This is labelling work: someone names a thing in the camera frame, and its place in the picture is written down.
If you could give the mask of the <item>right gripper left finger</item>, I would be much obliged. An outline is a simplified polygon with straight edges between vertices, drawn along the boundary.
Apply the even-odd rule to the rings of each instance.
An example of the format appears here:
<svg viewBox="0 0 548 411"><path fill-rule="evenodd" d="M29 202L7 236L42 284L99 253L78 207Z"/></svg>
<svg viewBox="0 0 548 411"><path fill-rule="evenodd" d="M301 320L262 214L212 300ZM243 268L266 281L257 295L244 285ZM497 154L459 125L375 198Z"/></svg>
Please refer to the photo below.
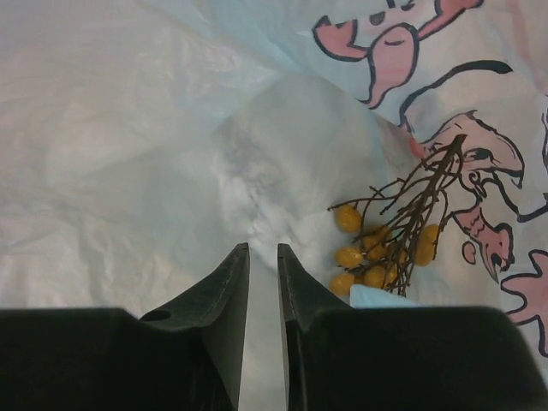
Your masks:
<svg viewBox="0 0 548 411"><path fill-rule="evenodd" d="M5 309L4 410L235 410L249 248L140 318L119 307Z"/></svg>

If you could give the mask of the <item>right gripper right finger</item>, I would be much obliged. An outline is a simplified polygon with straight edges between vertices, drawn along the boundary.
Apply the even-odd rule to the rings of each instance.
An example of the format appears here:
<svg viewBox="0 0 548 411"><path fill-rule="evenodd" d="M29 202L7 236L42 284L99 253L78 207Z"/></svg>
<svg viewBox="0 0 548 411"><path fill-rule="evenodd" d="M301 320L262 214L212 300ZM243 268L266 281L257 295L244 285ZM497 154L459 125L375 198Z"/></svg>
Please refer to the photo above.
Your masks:
<svg viewBox="0 0 548 411"><path fill-rule="evenodd" d="M521 333L489 307L352 308L277 250L291 410L544 410Z"/></svg>

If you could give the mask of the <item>yellow berries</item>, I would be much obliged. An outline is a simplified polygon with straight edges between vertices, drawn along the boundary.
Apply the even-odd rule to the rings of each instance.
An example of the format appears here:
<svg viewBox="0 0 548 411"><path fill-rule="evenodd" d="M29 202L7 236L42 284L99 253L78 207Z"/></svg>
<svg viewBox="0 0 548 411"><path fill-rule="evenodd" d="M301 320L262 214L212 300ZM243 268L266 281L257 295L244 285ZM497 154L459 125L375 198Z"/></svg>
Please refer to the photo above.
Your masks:
<svg viewBox="0 0 548 411"><path fill-rule="evenodd" d="M450 219L448 191L463 172L465 139L459 134L426 154L405 177L328 207L337 227L353 236L335 252L345 276L357 285L407 294L414 269L437 256Z"/></svg>

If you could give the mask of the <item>light blue plastic grocery bag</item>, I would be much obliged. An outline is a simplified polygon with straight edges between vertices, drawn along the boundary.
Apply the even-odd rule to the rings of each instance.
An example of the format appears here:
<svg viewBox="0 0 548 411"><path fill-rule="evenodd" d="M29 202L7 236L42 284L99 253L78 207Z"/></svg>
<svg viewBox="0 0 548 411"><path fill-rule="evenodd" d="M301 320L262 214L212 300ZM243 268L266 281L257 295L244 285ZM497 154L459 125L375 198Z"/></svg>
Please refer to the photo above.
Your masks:
<svg viewBox="0 0 548 411"><path fill-rule="evenodd" d="M334 273L329 205L408 201L463 138L407 302L504 310L547 362L544 1L4 1L1 304L142 314L250 245Z"/></svg>

